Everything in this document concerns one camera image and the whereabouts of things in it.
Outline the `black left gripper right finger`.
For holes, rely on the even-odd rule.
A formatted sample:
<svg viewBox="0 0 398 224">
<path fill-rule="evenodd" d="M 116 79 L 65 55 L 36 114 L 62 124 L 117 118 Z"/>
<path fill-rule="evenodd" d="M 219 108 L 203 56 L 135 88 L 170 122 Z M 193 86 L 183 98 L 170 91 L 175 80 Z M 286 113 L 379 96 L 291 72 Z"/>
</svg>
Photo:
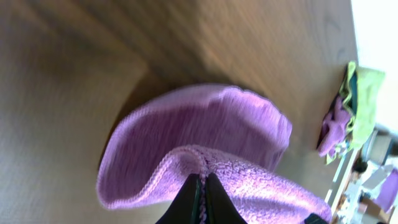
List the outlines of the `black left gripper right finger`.
<svg viewBox="0 0 398 224">
<path fill-rule="evenodd" d="M 205 206 L 207 224 L 246 224 L 216 174 L 206 178 Z"/>
</svg>

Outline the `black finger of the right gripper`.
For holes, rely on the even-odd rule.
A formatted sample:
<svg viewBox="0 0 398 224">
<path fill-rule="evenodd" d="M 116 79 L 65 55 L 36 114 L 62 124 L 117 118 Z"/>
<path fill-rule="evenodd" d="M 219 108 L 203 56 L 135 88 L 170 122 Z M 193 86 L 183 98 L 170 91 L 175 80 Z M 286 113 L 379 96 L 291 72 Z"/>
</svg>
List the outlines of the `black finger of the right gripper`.
<svg viewBox="0 0 398 224">
<path fill-rule="evenodd" d="M 328 224 L 323 218 L 315 213 L 311 213 L 305 220 L 304 224 Z"/>
</svg>

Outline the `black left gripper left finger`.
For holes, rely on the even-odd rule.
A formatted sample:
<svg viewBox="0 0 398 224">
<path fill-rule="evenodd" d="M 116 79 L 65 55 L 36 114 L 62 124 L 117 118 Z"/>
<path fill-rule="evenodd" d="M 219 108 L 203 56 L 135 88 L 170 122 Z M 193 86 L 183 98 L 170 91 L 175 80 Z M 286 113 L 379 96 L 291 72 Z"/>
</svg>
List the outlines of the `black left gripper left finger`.
<svg viewBox="0 0 398 224">
<path fill-rule="evenodd" d="M 190 174 L 167 211 L 156 224 L 199 223 L 201 181 L 198 174 Z"/>
</svg>

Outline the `purple microfibre cloth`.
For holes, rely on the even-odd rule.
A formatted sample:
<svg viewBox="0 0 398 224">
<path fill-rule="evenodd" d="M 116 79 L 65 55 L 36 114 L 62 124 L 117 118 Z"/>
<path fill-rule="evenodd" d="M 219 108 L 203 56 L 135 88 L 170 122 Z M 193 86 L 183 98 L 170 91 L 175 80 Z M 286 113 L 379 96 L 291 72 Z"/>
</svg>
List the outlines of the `purple microfibre cloth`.
<svg viewBox="0 0 398 224">
<path fill-rule="evenodd" d="M 331 220 L 321 198 L 274 170 L 292 124 L 251 91 L 211 84 L 162 95 L 126 116 L 111 135 L 96 183 L 108 209 L 173 200 L 191 174 L 215 174 L 247 223 Z"/>
</svg>

